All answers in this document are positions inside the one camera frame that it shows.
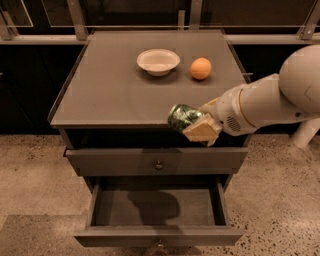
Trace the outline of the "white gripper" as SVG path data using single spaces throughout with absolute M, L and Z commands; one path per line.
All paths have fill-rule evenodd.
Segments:
M 209 147 L 218 139 L 222 126 L 223 131 L 232 136 L 255 132 L 257 128 L 242 112 L 241 93 L 246 87 L 246 84 L 241 84 L 226 91 L 219 99 L 212 99 L 202 105 L 199 110 L 208 114 L 185 128 L 183 135 L 191 142 L 202 142 Z M 210 115 L 214 110 L 220 124 Z

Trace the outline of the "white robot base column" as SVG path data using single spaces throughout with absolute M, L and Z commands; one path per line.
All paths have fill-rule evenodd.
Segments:
M 305 148 L 320 130 L 320 118 L 303 121 L 292 136 L 292 142 L 298 148 Z

